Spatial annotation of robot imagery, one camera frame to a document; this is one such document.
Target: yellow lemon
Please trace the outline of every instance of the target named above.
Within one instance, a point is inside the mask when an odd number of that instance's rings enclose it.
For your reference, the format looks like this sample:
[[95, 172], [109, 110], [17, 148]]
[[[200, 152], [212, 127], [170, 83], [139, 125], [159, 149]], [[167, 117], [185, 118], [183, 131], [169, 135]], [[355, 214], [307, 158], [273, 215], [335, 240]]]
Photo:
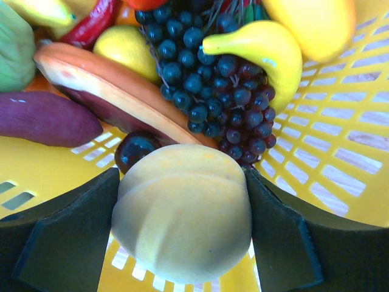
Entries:
[[160, 83], [150, 46], [135, 26], [112, 26], [97, 39], [93, 53], [114, 60], [154, 84]]

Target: purple sweet potato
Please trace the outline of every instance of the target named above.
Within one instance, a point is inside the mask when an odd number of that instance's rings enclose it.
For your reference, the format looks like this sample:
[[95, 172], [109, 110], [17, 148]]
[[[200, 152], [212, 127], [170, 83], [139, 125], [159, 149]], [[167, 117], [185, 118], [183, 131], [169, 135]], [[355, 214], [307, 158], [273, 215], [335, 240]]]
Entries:
[[102, 132], [99, 120], [87, 108], [56, 94], [43, 91], [0, 94], [0, 136], [73, 148]]

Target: yellow plastic basket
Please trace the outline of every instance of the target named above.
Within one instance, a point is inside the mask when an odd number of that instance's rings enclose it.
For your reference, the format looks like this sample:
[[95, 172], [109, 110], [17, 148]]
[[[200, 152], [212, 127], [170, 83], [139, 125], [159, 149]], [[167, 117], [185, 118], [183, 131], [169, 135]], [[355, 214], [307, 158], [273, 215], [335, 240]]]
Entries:
[[[278, 144], [257, 167], [310, 203], [389, 226], [389, 1], [356, 0], [354, 41], [330, 64], [307, 62], [300, 88], [275, 122]], [[0, 218], [61, 195], [114, 165], [116, 129], [76, 149], [0, 137]], [[110, 239], [99, 292], [258, 292], [253, 249], [219, 280], [174, 285]]]

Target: green cabbage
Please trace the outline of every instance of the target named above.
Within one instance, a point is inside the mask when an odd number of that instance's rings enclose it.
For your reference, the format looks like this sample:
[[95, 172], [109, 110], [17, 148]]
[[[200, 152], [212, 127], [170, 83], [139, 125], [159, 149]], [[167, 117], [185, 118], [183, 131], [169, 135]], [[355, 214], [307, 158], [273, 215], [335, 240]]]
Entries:
[[23, 90], [34, 78], [34, 32], [0, 0], [0, 92]]

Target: yellow banana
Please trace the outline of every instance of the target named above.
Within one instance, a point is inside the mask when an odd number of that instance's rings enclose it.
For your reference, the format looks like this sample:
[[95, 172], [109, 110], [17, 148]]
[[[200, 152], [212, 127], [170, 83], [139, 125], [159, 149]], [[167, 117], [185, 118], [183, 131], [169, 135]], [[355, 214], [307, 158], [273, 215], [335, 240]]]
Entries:
[[4, 0], [32, 26], [65, 27], [72, 24], [73, 15], [62, 0]]
[[254, 21], [232, 33], [204, 38], [208, 55], [233, 54], [261, 66], [275, 89], [270, 105], [279, 114], [293, 98], [301, 79], [303, 60], [292, 34], [275, 21]]

